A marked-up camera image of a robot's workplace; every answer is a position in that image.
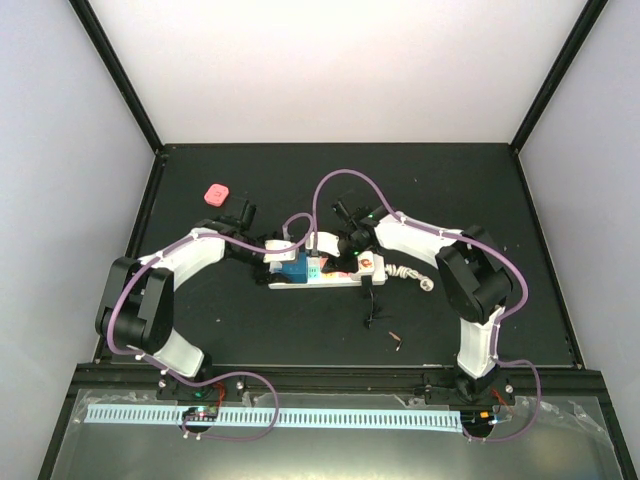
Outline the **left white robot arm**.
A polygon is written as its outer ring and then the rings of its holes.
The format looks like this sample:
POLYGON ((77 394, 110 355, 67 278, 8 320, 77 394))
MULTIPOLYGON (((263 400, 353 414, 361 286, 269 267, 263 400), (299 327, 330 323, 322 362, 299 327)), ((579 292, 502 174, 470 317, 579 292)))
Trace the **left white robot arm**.
POLYGON ((213 219, 198 222, 183 238, 154 254, 120 257, 109 270, 96 331, 112 353, 147 358, 178 375, 193 399, 207 397, 215 376, 207 355, 174 327, 175 292, 203 269, 225 259, 261 265, 265 243, 246 235, 256 206, 234 198, 213 219))

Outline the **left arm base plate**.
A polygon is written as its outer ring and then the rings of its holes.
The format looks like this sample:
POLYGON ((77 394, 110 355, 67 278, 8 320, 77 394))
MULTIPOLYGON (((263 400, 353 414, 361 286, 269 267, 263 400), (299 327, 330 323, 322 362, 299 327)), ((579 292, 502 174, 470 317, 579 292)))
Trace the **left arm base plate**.
POLYGON ((234 400, 240 395, 247 380, 246 375, 233 376, 205 386, 193 387, 170 375, 156 379, 156 398, 176 401, 179 404, 214 404, 234 400))

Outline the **white plug with red print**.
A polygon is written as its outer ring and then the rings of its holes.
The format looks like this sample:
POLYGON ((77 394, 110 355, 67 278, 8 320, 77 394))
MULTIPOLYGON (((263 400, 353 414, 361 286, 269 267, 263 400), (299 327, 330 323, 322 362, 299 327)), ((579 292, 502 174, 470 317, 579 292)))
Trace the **white plug with red print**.
POLYGON ((359 254, 356 258, 356 274, 372 275, 375 272, 375 255, 370 251, 359 254))

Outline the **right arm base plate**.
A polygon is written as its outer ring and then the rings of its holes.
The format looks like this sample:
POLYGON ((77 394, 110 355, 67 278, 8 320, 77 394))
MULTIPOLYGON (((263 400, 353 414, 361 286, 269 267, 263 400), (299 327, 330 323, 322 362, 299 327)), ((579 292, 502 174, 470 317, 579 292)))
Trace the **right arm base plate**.
POLYGON ((480 379, 473 379, 458 369, 439 369, 422 374, 422 391, 431 401, 470 406, 515 404, 514 395, 506 391, 507 379, 499 369, 480 379))

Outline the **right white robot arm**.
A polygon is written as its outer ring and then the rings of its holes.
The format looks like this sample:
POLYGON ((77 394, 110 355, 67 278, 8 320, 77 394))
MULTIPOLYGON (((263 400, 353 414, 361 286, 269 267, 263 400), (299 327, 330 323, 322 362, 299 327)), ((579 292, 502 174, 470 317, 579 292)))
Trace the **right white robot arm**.
POLYGON ((482 240, 490 238, 487 232, 477 226, 442 230, 383 207, 351 212, 340 200, 332 210, 346 227, 339 234, 336 266, 353 266, 364 251, 391 250, 438 270, 448 303, 460 318, 454 388, 463 402, 479 402, 490 392, 499 371, 498 320, 513 291, 506 268, 480 247, 482 240))

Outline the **black frame post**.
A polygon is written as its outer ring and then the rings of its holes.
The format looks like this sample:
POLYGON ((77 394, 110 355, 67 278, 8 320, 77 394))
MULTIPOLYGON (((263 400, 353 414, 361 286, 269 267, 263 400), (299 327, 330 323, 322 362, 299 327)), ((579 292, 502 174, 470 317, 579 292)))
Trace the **black frame post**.
POLYGON ((149 147, 154 153, 161 151, 163 142, 154 128, 91 3, 87 0, 70 0, 69 4, 87 33, 149 147))
POLYGON ((522 152, 608 3, 608 0, 585 2, 510 142, 510 149, 515 154, 522 152))

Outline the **blue cube plug adapter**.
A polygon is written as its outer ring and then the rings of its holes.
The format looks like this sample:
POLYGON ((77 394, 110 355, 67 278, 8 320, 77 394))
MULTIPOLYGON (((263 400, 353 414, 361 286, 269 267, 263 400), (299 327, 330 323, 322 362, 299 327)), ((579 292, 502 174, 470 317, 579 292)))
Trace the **blue cube plug adapter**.
POLYGON ((307 254, 300 252, 294 261, 283 263, 280 274, 285 283, 305 284, 308 280, 307 254))

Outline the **black aluminium front rail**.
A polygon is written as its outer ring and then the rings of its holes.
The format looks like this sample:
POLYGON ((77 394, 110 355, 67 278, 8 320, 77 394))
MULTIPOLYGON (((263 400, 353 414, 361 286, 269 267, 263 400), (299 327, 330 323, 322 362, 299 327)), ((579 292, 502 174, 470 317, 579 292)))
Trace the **black aluminium front rail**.
MULTIPOLYGON (((257 368, 258 375, 264 377, 277 393, 304 394, 399 394, 413 395, 433 405, 461 405, 449 402, 431 401, 422 391, 422 374, 427 371, 452 368, 312 368, 312 367, 264 367, 257 368)), ((530 368, 503 367, 499 369, 507 379, 506 391, 517 396, 534 396, 536 383, 530 368)), ((156 379, 160 371, 148 365, 133 364, 81 364, 71 380, 69 392, 76 394, 82 389, 105 389, 107 391, 149 390, 156 392, 156 379)), ((243 392, 261 394, 268 391, 263 381, 249 376, 243 392)))

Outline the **right black frame post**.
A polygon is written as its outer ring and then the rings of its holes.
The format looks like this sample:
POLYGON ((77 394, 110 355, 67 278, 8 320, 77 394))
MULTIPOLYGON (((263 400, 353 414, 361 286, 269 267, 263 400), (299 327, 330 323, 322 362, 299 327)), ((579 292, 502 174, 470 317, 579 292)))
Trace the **right black frame post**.
POLYGON ((510 142, 510 149, 515 154, 522 152, 608 3, 608 0, 585 2, 510 142))

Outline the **white power strip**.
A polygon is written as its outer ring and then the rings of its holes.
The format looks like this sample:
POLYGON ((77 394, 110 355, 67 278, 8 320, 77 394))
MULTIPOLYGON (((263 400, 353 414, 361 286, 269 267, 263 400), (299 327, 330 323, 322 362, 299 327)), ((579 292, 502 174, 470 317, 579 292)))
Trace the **white power strip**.
POLYGON ((386 282, 384 259, 378 254, 374 255, 375 272, 372 275, 358 275, 356 273, 341 271, 324 273, 322 268, 325 266, 328 258, 309 257, 307 255, 308 280, 305 284, 285 283, 284 278, 280 274, 280 268, 283 263, 274 262, 270 266, 271 277, 267 285, 273 290, 361 287, 362 278, 365 276, 372 278, 374 286, 383 285, 386 282))

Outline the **pink plug adapter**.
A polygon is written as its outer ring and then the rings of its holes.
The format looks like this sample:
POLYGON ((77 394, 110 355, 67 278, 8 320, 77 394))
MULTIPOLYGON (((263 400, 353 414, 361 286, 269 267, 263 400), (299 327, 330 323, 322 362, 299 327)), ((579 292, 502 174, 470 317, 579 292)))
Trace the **pink plug adapter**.
POLYGON ((203 199, 206 204, 218 208, 225 203, 229 194, 230 190, 226 185, 214 183, 209 186, 203 199))

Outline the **small brown debris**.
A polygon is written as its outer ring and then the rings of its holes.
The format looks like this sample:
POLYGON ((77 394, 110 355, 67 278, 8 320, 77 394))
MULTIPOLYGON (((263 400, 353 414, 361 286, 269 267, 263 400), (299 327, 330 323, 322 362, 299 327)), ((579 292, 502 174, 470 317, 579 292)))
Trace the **small brown debris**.
POLYGON ((392 331, 389 331, 388 334, 394 340, 394 342, 395 342, 395 351, 398 352, 403 346, 403 343, 404 343, 403 338, 400 337, 398 334, 392 332, 392 331))

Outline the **left black frame post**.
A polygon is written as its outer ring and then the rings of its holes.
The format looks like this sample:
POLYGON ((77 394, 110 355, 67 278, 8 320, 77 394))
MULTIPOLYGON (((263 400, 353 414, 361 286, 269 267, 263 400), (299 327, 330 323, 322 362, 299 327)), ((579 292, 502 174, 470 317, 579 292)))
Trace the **left black frame post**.
POLYGON ((161 151, 163 142, 154 128, 91 3, 87 0, 70 0, 69 4, 87 33, 149 147, 154 153, 161 151))

